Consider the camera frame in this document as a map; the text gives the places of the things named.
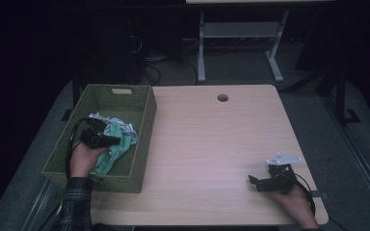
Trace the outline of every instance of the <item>hand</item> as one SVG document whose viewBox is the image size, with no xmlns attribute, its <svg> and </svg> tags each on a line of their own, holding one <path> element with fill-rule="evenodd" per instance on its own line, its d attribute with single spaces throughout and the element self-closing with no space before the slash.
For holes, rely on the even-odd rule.
<svg viewBox="0 0 370 231">
<path fill-rule="evenodd" d="M 83 142 L 75 143 L 73 148 L 70 160 L 70 177 L 89 177 L 98 157 L 109 150 L 108 147 L 91 149 Z"/>
<path fill-rule="evenodd" d="M 302 229 L 320 228 L 311 212 L 305 193 L 297 185 L 294 185 L 289 194 L 265 192 L 265 195 L 278 202 L 284 211 L 290 215 Z"/>
</svg>

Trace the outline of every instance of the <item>sleeve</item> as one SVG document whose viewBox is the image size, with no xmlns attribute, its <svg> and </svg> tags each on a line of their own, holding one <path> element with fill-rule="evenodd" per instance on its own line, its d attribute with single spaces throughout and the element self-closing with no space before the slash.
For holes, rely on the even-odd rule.
<svg viewBox="0 0 370 231">
<path fill-rule="evenodd" d="M 79 177 L 68 179 L 61 209 L 51 230 L 92 230 L 92 191 L 93 180 Z"/>
</svg>

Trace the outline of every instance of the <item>table top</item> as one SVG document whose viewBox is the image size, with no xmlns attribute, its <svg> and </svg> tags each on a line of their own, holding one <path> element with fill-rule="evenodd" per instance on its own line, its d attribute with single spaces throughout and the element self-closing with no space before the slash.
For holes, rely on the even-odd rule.
<svg viewBox="0 0 370 231">
<path fill-rule="evenodd" d="M 303 157 L 273 86 L 153 88 L 157 112 L 141 193 L 93 192 L 92 221 L 114 225 L 272 225 L 294 221 L 257 192 L 278 152 Z M 228 100 L 218 100 L 226 94 Z M 305 159 L 292 164 L 313 191 Z M 328 215 L 314 198 L 319 223 Z"/>
<path fill-rule="evenodd" d="M 186 0 L 188 4 L 207 3 L 300 3 L 300 2 L 332 2 L 335 0 Z"/>
</svg>

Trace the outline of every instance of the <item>green plastic basket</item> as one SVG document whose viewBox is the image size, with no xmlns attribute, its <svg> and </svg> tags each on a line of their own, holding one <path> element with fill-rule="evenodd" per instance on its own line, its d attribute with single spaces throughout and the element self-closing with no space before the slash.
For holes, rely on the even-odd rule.
<svg viewBox="0 0 370 231">
<path fill-rule="evenodd" d="M 137 144 L 118 158 L 107 175 L 95 175 L 96 191 L 140 193 L 143 185 L 149 141 L 157 105 L 152 87 L 126 85 L 87 85 L 65 130 L 53 149 L 42 174 L 65 187 L 67 143 L 74 124 L 89 114 L 100 113 L 131 123 L 138 134 Z M 87 125 L 81 123 L 75 139 Z"/>
</svg>

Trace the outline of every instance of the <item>gray carpet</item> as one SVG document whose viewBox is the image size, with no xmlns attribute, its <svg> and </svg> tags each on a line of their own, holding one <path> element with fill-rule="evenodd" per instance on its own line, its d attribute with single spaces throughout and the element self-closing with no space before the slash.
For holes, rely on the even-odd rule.
<svg viewBox="0 0 370 231">
<path fill-rule="evenodd" d="M 277 61 L 285 81 L 277 84 L 264 56 L 266 45 L 256 45 L 249 52 L 207 56 L 205 85 L 272 84 L 283 89 L 308 74 L 294 69 L 302 46 L 299 43 L 283 43 L 277 53 Z M 185 59 L 190 64 L 197 63 L 196 56 L 187 56 Z M 161 71 L 161 86 L 193 85 L 196 81 L 195 72 L 188 64 L 164 62 L 154 67 Z M 370 230 L 370 189 L 361 174 L 353 149 L 343 136 L 342 128 L 331 115 L 329 104 L 333 95 L 321 98 L 315 94 L 318 81 L 294 93 L 281 93 L 281 100 L 330 217 L 348 230 Z M 147 79 L 144 78 L 141 84 L 147 85 Z M 349 124 L 346 130 L 351 133 L 370 164 L 370 110 L 362 95 L 351 84 L 348 84 L 346 98 L 347 108 L 354 109 L 362 121 Z M 58 187 L 47 189 L 50 191 L 47 200 L 41 200 L 40 192 L 46 179 L 40 172 L 66 125 L 61 121 L 62 117 L 71 107 L 71 84 L 68 84 L 54 103 L 0 201 L 0 230 L 38 230 L 39 224 L 58 204 L 62 193 Z M 342 230 L 332 219 L 323 228 Z M 280 230 L 293 231 L 299 228 L 292 225 L 280 227 Z"/>
</svg>

